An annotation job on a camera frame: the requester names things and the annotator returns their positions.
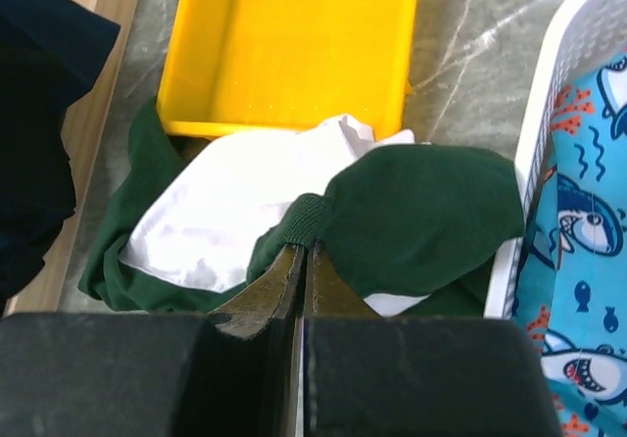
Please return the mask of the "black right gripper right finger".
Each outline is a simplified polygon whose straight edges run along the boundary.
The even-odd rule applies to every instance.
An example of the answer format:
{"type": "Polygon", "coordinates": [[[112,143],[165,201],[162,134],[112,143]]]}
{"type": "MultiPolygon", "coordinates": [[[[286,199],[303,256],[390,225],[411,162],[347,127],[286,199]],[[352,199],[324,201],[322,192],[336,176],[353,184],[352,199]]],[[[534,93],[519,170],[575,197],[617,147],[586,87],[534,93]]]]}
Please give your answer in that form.
{"type": "Polygon", "coordinates": [[[321,246],[307,259],[308,436],[558,436],[527,336],[502,319],[381,317],[321,246]]]}

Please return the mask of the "yellow plastic tray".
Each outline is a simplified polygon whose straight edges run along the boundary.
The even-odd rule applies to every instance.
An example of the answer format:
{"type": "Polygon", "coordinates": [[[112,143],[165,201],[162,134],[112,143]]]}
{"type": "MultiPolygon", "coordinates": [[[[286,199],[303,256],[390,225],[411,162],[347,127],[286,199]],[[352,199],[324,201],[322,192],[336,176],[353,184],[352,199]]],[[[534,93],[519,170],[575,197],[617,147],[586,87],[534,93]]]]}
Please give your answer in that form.
{"type": "Polygon", "coordinates": [[[179,0],[156,108],[172,135],[305,130],[349,114],[397,132],[417,0],[179,0]]]}

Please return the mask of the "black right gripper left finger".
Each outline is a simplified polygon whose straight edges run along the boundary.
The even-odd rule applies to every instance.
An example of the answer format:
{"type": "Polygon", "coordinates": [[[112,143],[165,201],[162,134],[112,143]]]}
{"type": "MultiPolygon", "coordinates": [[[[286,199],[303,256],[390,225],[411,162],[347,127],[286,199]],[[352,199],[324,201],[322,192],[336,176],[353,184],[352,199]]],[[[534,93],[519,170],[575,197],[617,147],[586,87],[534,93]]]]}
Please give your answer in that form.
{"type": "Polygon", "coordinates": [[[207,315],[15,314],[1,322],[5,436],[292,436],[300,248],[207,315]]]}

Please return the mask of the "green and white t shirt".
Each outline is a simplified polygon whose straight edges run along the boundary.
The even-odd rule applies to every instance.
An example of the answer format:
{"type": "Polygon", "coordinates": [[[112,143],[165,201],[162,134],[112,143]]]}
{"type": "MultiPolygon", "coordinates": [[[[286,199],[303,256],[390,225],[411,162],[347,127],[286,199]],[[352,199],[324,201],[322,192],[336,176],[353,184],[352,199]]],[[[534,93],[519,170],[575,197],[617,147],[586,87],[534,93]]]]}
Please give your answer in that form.
{"type": "Polygon", "coordinates": [[[117,312],[207,313],[282,249],[321,246],[381,316],[482,316],[494,256],[524,231],[510,160],[409,130],[375,141],[349,115],[231,134],[185,160],[150,102],[128,150],[78,282],[117,312]]]}

